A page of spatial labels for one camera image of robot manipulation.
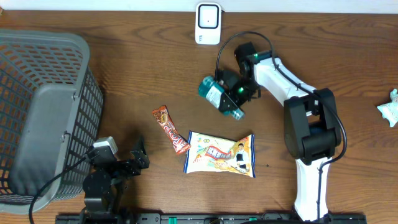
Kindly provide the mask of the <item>teal mouthwash bottle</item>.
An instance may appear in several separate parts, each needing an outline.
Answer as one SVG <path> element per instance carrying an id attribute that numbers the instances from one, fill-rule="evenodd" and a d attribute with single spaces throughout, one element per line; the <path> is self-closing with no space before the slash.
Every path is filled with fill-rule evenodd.
<path id="1" fill-rule="evenodd" d="M 220 105 L 220 96 L 226 92 L 224 88 L 214 81 L 212 76 L 205 77 L 198 87 L 198 94 L 209 101 L 216 109 Z M 241 116 L 232 116 L 236 120 L 244 118 L 244 112 L 241 110 Z"/>

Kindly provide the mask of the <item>red chocolate bar wrapper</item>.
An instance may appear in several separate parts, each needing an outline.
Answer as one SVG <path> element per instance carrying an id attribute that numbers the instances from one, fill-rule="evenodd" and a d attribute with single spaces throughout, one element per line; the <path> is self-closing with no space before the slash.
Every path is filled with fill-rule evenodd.
<path id="1" fill-rule="evenodd" d="M 165 105 L 153 110 L 152 115 L 170 139 L 176 154 L 183 154 L 191 145 L 178 133 Z"/>

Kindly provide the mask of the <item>large yellow snack bag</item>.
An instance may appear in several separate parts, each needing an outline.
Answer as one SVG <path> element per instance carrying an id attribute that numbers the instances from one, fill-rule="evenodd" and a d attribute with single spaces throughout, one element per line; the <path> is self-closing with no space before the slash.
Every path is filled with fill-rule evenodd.
<path id="1" fill-rule="evenodd" d="M 255 178 L 255 135 L 238 141 L 189 132 L 184 173 L 232 172 Z"/>

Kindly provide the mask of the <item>green tissue packet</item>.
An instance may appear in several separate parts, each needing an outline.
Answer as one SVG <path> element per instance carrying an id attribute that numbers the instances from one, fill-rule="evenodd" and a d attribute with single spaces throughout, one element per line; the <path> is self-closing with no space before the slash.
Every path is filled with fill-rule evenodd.
<path id="1" fill-rule="evenodd" d="M 397 124 L 397 89 L 390 92 L 391 102 L 377 106 L 382 118 L 388 120 L 389 126 L 393 128 Z"/>

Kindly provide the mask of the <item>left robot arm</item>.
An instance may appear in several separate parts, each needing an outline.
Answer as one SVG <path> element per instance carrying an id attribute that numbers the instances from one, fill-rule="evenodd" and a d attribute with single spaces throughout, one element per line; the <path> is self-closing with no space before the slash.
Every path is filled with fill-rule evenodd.
<path id="1" fill-rule="evenodd" d="M 117 160 L 118 147 L 113 137 L 98 139 L 88 151 L 94 171 L 83 181 L 85 209 L 81 223 L 135 223 L 134 215 L 121 207 L 126 182 L 149 167 L 150 161 L 140 137 L 130 151 L 130 158 Z"/>

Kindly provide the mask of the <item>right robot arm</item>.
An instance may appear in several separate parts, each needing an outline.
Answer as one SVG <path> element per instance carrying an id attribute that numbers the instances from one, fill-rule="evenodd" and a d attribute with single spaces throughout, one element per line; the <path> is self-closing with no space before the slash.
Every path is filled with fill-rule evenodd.
<path id="1" fill-rule="evenodd" d="M 214 80 L 223 89 L 218 109 L 238 110 L 261 87 L 283 106 L 284 141 L 297 167 L 294 209 L 302 221 L 323 221 L 328 215 L 328 170 L 338 160 L 336 147 L 346 144 L 334 94 L 301 81 L 273 50 L 258 52 L 248 42 L 239 45 L 234 56 L 239 73 L 215 69 Z"/>

